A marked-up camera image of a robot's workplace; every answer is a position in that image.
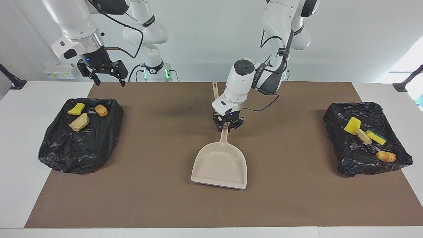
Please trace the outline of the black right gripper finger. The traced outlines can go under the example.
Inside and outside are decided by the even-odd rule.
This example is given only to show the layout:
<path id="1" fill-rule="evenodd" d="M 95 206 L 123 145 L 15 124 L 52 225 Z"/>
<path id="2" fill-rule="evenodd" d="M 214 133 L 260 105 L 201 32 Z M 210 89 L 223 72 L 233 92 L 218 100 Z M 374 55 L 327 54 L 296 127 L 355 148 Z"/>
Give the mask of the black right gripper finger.
<path id="1" fill-rule="evenodd" d="M 128 70 L 126 66 L 124 65 L 123 61 L 111 62 L 110 75 L 112 77 L 117 78 L 122 87 L 125 86 L 126 84 L 125 80 L 128 76 Z"/>
<path id="2" fill-rule="evenodd" d="M 96 75 L 96 69 L 90 71 L 82 59 L 77 62 L 77 67 L 83 77 L 89 77 L 97 86 L 101 84 L 101 80 Z"/>

